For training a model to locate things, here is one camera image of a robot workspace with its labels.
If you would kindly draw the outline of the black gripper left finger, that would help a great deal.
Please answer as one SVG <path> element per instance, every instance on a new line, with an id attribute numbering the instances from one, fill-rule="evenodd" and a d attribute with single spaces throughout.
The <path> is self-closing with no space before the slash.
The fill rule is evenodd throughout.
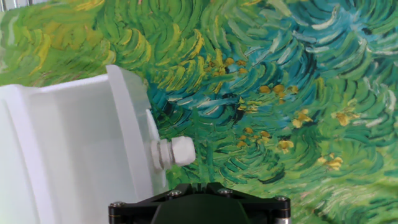
<path id="1" fill-rule="evenodd" d="M 165 202 L 199 192 L 199 184 L 179 184 L 174 189 L 137 203 L 113 202 L 108 206 L 109 224 L 133 223 L 137 217 L 152 218 Z"/>

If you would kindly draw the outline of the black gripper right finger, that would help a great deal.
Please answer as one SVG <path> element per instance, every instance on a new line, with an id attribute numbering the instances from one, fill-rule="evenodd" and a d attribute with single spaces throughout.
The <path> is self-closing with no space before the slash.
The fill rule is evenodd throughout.
<path id="1" fill-rule="evenodd" d="M 218 182 L 198 184 L 204 196 L 198 212 L 206 223 L 291 224 L 290 199 L 286 196 L 260 198 L 229 189 Z"/>

